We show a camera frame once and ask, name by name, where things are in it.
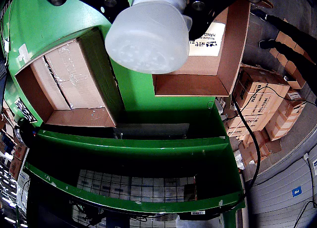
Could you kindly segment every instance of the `wire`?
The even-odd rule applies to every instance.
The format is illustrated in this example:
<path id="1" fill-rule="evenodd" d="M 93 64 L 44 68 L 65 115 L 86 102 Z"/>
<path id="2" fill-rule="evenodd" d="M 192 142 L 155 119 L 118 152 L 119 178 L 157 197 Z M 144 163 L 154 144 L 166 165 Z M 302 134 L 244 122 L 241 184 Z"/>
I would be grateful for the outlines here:
<path id="1" fill-rule="evenodd" d="M 314 201 L 308 201 L 308 202 L 306 203 L 306 205 L 305 205 L 303 211 L 297 216 L 296 222 L 295 222 L 295 224 L 294 224 L 294 228 L 296 228 L 296 226 L 297 226 L 299 220 L 301 219 L 303 213 L 305 212 L 305 210 L 306 210 L 308 204 L 310 204 L 311 202 L 314 203 Z"/>
<path id="2" fill-rule="evenodd" d="M 317 146 L 317 143 L 316 143 L 315 145 L 313 145 L 313 146 L 309 149 L 309 151 L 308 151 L 307 153 L 309 154 L 309 152 L 311 152 L 311 150 L 314 149 L 316 146 Z M 270 179 L 274 178 L 275 176 L 279 175 L 280 173 L 283 173 L 285 170 L 287 170 L 289 167 L 291 167 L 292 165 L 294 165 L 297 161 L 299 161 L 299 160 L 301 160 L 301 159 L 304 159 L 304 158 L 303 158 L 303 157 L 300 157 L 299 159 L 297 159 L 297 160 L 295 160 L 294 162 L 292 162 L 289 166 L 287 166 L 287 167 L 286 167 L 285 169 L 283 169 L 282 171 L 278 172 L 277 174 L 273 175 L 272 177 L 268 178 L 268 179 L 265 180 L 265 181 L 262 181 L 262 182 L 260 182 L 260 183 L 255 184 L 254 186 L 258 186 L 258 185 L 260 185 L 260 184 L 262 184 L 262 183 L 265 183 L 265 182 L 269 181 Z"/>
<path id="3" fill-rule="evenodd" d="M 250 103 L 251 99 L 252 99 L 257 93 L 259 93 L 260 90 L 265 89 L 265 88 L 271 89 L 272 91 L 274 91 L 274 93 L 275 93 L 278 97 L 283 98 L 283 99 L 285 99 L 285 100 L 288 100 L 288 101 L 302 101 L 302 102 L 310 103 L 310 104 L 312 104 L 313 106 L 317 107 L 316 104 L 314 104 L 314 103 L 312 103 L 312 102 L 309 102 L 309 101 L 307 101 L 307 100 L 304 100 L 304 99 L 289 99 L 289 98 L 282 97 L 282 96 L 280 96 L 272 87 L 270 87 L 270 86 L 263 86 L 262 88 L 258 89 L 258 90 L 250 97 L 250 99 L 249 99 L 249 101 L 247 102 L 247 104 L 241 109 L 241 112 L 248 106 L 248 104 Z M 236 115 L 236 116 L 234 116 L 234 117 L 231 117 L 231 118 L 226 118 L 225 120 L 234 119 L 234 118 L 236 118 L 236 117 L 238 117 L 238 116 L 239 116 L 239 114 Z"/>
<path id="4" fill-rule="evenodd" d="M 234 97 L 232 97 L 232 100 L 233 100 L 234 105 L 235 105 L 236 108 L 237 108 L 238 115 L 240 115 L 243 124 L 246 126 L 247 130 L 249 131 L 249 133 L 250 133 L 250 135 L 251 135 L 251 137 L 252 137 L 252 139 L 253 139 L 254 145 L 255 145 L 255 147 L 256 147 L 257 155 L 258 155 L 258 162 L 257 162 L 256 171 L 255 171 L 255 173 L 254 173 L 254 175 L 253 175 L 253 178 L 252 178 L 252 180 L 251 180 L 251 183 L 249 184 L 248 189 L 245 190 L 243 196 L 240 197 L 240 199 L 233 205 L 233 207 L 230 208 L 230 210 L 234 209 L 234 208 L 235 208 L 236 206 L 238 206 L 242 201 L 244 201 L 244 199 L 246 198 L 246 196 L 247 196 L 248 193 L 250 192 L 250 190 L 251 190 L 251 188 L 252 188 L 252 186 L 253 186 L 253 184 L 254 184 L 254 182 L 255 182 L 257 176 L 258 176 L 258 173 L 259 173 L 259 170 L 260 170 L 260 162 L 261 162 L 261 153 L 260 153 L 260 148 L 259 148 L 259 144 L 258 144 L 258 142 L 257 142 L 257 139 L 256 139 L 256 137 L 255 137 L 253 131 L 250 129 L 249 125 L 247 124 L 246 120 L 244 119 L 244 117 L 243 117 L 243 115 L 242 115 L 242 113 L 241 113 L 241 110 L 240 110 L 240 108 L 239 108 L 239 106 L 238 106 L 237 101 L 235 100 Z"/>
<path id="5" fill-rule="evenodd" d="M 316 208 L 317 207 L 317 204 L 315 203 L 315 192 L 314 192 L 314 179 L 313 179 L 313 172 L 312 172 L 312 169 L 311 169 L 311 167 L 310 167 L 310 165 L 309 165 L 309 160 L 307 159 L 307 161 L 305 161 L 306 162 L 306 164 L 307 164 L 307 166 L 308 166 L 308 168 L 309 168 L 309 172 L 310 172 L 310 174 L 311 174 L 311 180 L 312 180 L 312 193 L 313 193 L 313 195 L 312 195 L 312 198 L 313 198 L 313 206 L 314 206 L 314 208 Z"/>
<path id="6" fill-rule="evenodd" d="M 23 191 L 24 191 L 25 185 L 26 185 L 27 183 L 29 183 L 29 185 L 30 185 L 30 180 L 31 180 L 31 179 L 29 179 L 27 182 L 25 182 L 25 184 L 23 185 L 23 188 L 22 188 L 21 203 L 22 203 L 23 207 L 25 208 L 25 210 L 26 210 L 26 207 L 24 206 L 23 201 L 22 201 L 22 198 L 23 198 Z"/>

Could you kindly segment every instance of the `box stack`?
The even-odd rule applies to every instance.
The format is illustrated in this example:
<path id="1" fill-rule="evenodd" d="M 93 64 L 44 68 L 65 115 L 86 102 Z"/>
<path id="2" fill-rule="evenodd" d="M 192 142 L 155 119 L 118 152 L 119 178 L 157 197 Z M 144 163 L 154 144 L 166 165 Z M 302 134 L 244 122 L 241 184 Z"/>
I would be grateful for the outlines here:
<path id="1" fill-rule="evenodd" d="M 271 153 L 277 153 L 281 151 L 280 142 L 278 140 L 270 141 L 265 129 L 254 132 L 254 135 L 259 144 L 261 160 L 267 158 Z M 258 162 L 257 150 L 250 135 L 244 137 L 243 142 L 239 145 L 239 151 L 241 153 L 244 166 Z"/>
<path id="2" fill-rule="evenodd" d="M 303 99 L 295 90 L 290 90 L 285 98 L 265 127 L 271 140 L 285 136 L 291 130 L 306 105 L 306 102 L 300 101 Z"/>
<path id="3" fill-rule="evenodd" d="M 241 65 L 232 95 L 251 130 L 255 132 L 261 131 L 269 122 L 283 100 L 281 97 L 285 97 L 288 90 L 289 85 L 281 75 L 258 67 Z M 230 137 L 248 134 L 237 111 L 227 107 L 224 113 L 229 118 L 224 125 Z"/>
<path id="4" fill-rule="evenodd" d="M 12 175 L 14 180 L 18 180 L 20 171 L 22 169 L 23 160 L 27 151 L 27 147 L 25 144 L 20 142 L 16 137 L 14 138 L 17 146 L 15 147 L 15 153 L 13 160 L 11 161 L 11 165 L 9 168 L 9 173 Z"/>
<path id="5" fill-rule="evenodd" d="M 308 60 L 311 61 L 308 54 L 298 44 L 296 44 L 289 36 L 287 36 L 283 32 L 278 33 L 278 35 L 276 37 L 276 41 L 281 42 L 281 43 L 289 46 L 294 51 L 300 53 L 305 58 L 307 58 Z M 299 90 L 299 89 L 303 88 L 306 81 L 302 77 L 301 73 L 299 72 L 299 70 L 297 69 L 295 64 L 292 61 L 287 60 L 287 58 L 283 54 L 280 54 L 275 48 L 272 48 L 269 52 L 275 58 L 277 58 L 279 60 L 281 65 L 285 67 L 286 72 L 291 76 L 291 78 L 287 80 L 287 83 L 293 89 Z"/>

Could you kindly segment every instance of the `white sticker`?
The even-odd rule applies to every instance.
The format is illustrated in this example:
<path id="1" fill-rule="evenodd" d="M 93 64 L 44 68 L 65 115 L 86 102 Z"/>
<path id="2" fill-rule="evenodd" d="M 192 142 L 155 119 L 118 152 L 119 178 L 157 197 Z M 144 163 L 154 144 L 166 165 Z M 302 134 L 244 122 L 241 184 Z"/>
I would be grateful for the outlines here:
<path id="1" fill-rule="evenodd" d="M 313 162 L 313 166 L 314 166 L 315 175 L 317 175 L 317 159 Z"/>
<path id="2" fill-rule="evenodd" d="M 189 55 L 218 56 L 225 26 L 223 23 L 211 23 L 204 35 L 189 41 Z"/>
<path id="3" fill-rule="evenodd" d="M 204 215 L 206 211 L 197 211 L 197 212 L 192 212 L 192 215 Z"/>
<path id="4" fill-rule="evenodd" d="M 291 99 L 301 98 L 298 92 L 287 93 Z"/>
<path id="5" fill-rule="evenodd" d="M 20 48 L 19 48 L 19 56 L 18 59 L 19 61 L 24 60 L 24 63 L 27 63 L 29 60 L 31 60 L 28 49 L 26 48 L 26 45 L 23 44 Z"/>

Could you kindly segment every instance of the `person's leg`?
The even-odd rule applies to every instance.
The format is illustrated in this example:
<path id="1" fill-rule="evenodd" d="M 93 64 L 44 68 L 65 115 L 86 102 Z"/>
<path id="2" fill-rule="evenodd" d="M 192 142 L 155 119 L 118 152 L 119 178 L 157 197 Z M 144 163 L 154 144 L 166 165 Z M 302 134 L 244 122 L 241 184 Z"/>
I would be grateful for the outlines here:
<path id="1" fill-rule="evenodd" d="M 252 10 L 251 13 L 258 16 L 262 20 L 269 22 L 277 29 L 291 37 L 294 42 L 296 42 L 302 49 L 304 49 L 305 52 L 307 52 L 313 62 L 317 63 L 317 39 L 300 31 L 295 26 L 281 20 L 278 17 L 266 14 L 260 9 Z"/>
<path id="2" fill-rule="evenodd" d="M 275 48 L 279 53 L 283 54 L 289 61 L 292 61 L 304 80 L 310 86 L 311 90 L 317 95 L 317 66 L 307 60 L 303 55 L 294 51 L 285 44 L 276 41 L 261 41 L 260 48 Z"/>

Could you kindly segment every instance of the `warehouse floor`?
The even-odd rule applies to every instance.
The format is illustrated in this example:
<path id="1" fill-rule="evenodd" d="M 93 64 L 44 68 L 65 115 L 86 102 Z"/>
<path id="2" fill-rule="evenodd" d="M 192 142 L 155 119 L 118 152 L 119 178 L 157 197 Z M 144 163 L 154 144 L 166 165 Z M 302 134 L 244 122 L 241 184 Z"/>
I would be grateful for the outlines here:
<path id="1" fill-rule="evenodd" d="M 299 30 L 304 31 L 317 38 L 317 6 L 311 8 L 306 0 L 269 0 L 273 9 L 263 9 L 267 14 L 272 14 L 296 26 Z M 263 50 L 258 47 L 261 40 L 275 39 L 278 30 L 271 24 L 262 21 L 256 16 L 250 15 L 249 30 L 247 35 L 246 47 L 242 62 L 249 65 L 260 65 L 267 70 L 275 70 L 280 74 L 285 73 L 285 69 L 279 61 L 274 58 L 269 50 Z M 316 96 L 311 92 L 307 84 L 300 90 L 303 98 L 310 102 L 315 102 Z M 282 151 L 271 154 L 261 161 L 260 173 L 272 165 L 281 161 L 292 151 L 300 142 L 305 139 L 317 124 L 317 108 L 307 104 L 299 119 L 291 131 L 280 139 Z M 233 150 L 238 149 L 240 141 L 232 137 L 230 139 Z M 245 181 L 250 180 L 255 172 L 256 165 L 248 165 L 243 171 Z"/>

